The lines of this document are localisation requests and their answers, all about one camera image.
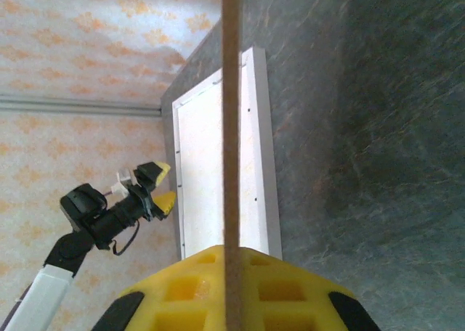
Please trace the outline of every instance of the wall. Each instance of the wall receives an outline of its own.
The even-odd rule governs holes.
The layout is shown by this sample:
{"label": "wall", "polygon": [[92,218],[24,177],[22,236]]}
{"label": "wall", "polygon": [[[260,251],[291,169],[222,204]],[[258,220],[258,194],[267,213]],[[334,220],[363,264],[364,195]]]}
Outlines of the wall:
{"label": "wall", "polygon": [[[0,320],[70,232],[60,198],[89,182],[107,192],[116,171],[165,160],[161,121],[149,118],[0,113]],[[165,181],[161,187],[168,189]],[[110,196],[110,204],[118,198]],[[50,330],[90,330],[124,288],[177,260],[171,218],[147,223],[120,257],[94,249]],[[127,229],[118,247],[131,237]]]}
{"label": "wall", "polygon": [[[267,53],[283,258],[382,330],[465,323],[462,2],[243,0],[243,50]],[[162,97],[171,162],[171,103],[221,67],[220,27]]]}
{"label": "wall", "polygon": [[158,104],[219,0],[0,0],[0,93]]}

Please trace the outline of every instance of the patterned wallpaper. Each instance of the patterned wallpaper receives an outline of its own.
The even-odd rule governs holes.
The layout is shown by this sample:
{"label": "patterned wallpaper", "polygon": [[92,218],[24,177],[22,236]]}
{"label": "patterned wallpaper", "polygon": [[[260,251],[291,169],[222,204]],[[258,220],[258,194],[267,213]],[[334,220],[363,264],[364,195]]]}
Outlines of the patterned wallpaper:
{"label": "patterned wallpaper", "polygon": [[[89,182],[109,190],[122,166],[165,161],[161,120],[0,113],[0,320],[70,231],[59,200]],[[160,192],[168,190],[168,180]],[[120,234],[118,247],[133,229]],[[92,250],[50,330],[90,330],[125,287],[177,261],[172,218],[147,223],[120,257]]]}
{"label": "patterned wallpaper", "polygon": [[158,104],[220,0],[0,0],[0,94]]}

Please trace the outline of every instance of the white board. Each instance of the white board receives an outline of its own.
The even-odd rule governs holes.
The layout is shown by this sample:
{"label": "white board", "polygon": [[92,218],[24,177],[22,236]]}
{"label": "white board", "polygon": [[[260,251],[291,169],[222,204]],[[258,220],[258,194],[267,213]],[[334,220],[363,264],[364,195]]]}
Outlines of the white board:
{"label": "white board", "polygon": [[[173,102],[182,257],[223,243],[222,71]],[[242,55],[240,245],[281,258],[264,50]]]}

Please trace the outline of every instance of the gray stone surface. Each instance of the gray stone surface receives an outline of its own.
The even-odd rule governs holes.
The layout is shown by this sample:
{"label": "gray stone surface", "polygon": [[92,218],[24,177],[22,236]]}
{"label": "gray stone surface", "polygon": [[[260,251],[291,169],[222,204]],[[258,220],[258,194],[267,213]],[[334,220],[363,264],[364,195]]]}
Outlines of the gray stone surface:
{"label": "gray stone surface", "polygon": [[[465,0],[244,0],[284,260],[353,290],[383,330],[464,329],[464,15]],[[220,37],[163,96],[171,164],[171,102],[221,67]]]}

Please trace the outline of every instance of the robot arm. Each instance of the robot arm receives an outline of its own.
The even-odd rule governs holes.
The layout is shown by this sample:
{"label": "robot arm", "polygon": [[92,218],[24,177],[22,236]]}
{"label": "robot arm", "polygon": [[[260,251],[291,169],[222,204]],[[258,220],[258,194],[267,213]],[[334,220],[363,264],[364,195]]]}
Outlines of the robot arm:
{"label": "robot arm", "polygon": [[[175,194],[170,192],[160,198],[152,198],[151,192],[169,171],[165,163],[146,163],[134,170],[136,184],[125,183],[126,197],[107,209],[104,195],[90,184],[82,184],[60,200],[62,211],[73,231],[61,237],[54,245],[42,268],[34,279],[19,307],[10,313],[6,331],[46,330],[65,297],[86,254],[95,245],[100,250],[122,254],[134,239],[139,219],[152,221],[165,219],[171,212]],[[137,224],[136,232],[128,244],[117,252],[114,238],[125,228]]]}

